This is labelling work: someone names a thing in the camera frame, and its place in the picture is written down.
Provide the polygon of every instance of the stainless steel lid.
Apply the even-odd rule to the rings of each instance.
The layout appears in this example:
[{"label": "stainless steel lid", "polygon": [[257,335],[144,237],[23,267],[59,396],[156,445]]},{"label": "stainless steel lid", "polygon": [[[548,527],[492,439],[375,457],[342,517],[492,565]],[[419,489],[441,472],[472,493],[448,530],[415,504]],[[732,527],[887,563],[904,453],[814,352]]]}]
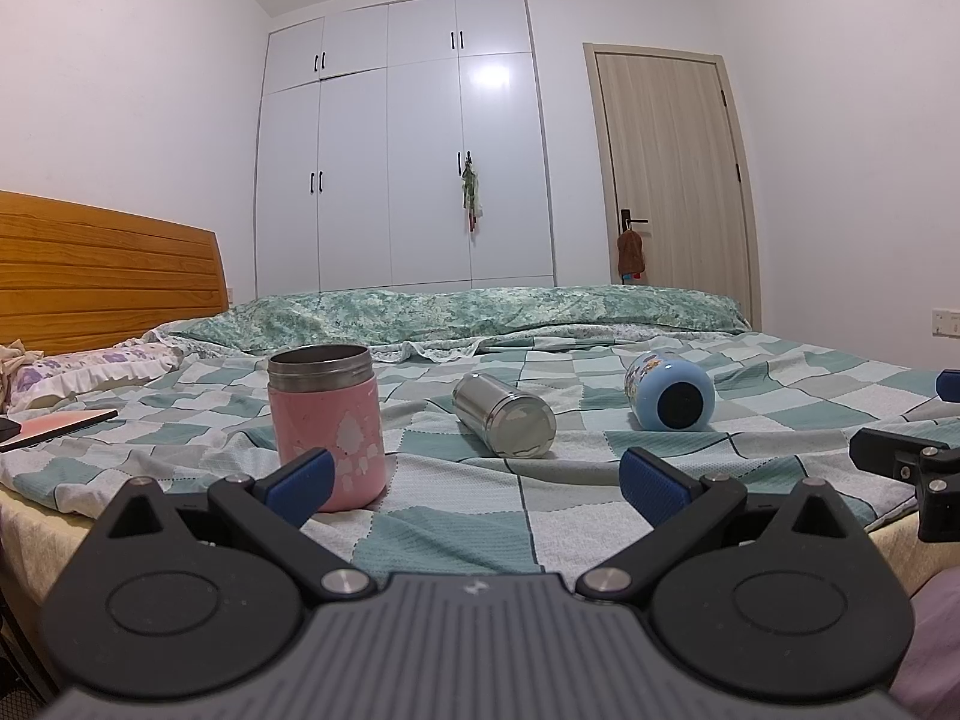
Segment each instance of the stainless steel lid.
[{"label": "stainless steel lid", "polygon": [[321,344],[280,352],[267,361],[270,386],[281,392],[325,392],[373,378],[366,346]]},{"label": "stainless steel lid", "polygon": [[498,455],[539,458],[557,435],[557,418],[539,397],[515,394],[497,405],[486,428],[487,442]]}]

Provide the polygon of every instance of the pink tumbler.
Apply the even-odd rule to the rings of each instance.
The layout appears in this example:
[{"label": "pink tumbler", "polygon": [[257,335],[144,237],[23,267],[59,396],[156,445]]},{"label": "pink tumbler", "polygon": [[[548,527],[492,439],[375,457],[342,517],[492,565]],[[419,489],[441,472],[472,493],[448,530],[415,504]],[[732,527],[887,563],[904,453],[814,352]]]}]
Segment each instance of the pink tumbler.
[{"label": "pink tumbler", "polygon": [[304,346],[270,357],[267,372],[280,462],[316,447],[333,455],[333,495],[320,511],[361,509],[376,499],[387,466],[368,348]]}]

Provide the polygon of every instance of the black phone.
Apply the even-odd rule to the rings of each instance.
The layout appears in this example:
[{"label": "black phone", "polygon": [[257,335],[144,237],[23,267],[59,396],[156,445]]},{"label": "black phone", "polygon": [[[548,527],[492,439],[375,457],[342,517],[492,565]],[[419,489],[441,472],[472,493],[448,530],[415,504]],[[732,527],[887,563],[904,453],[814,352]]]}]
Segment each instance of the black phone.
[{"label": "black phone", "polygon": [[0,443],[8,442],[20,433],[20,423],[0,416]]}]

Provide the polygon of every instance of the wall outlet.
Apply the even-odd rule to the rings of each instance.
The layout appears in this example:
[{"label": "wall outlet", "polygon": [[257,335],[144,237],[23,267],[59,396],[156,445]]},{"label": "wall outlet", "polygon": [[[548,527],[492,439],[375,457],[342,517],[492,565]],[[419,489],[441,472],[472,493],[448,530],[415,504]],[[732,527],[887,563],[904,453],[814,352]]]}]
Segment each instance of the wall outlet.
[{"label": "wall outlet", "polygon": [[933,310],[933,335],[960,338],[960,311],[936,308]]}]

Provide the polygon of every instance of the wooden headboard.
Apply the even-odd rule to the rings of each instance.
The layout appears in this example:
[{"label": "wooden headboard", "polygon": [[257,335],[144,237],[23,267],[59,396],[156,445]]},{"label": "wooden headboard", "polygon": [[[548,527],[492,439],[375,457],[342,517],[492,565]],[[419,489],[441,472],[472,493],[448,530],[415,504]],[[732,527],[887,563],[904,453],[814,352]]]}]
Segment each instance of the wooden headboard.
[{"label": "wooden headboard", "polygon": [[0,191],[0,344],[64,354],[226,309],[212,232]]}]

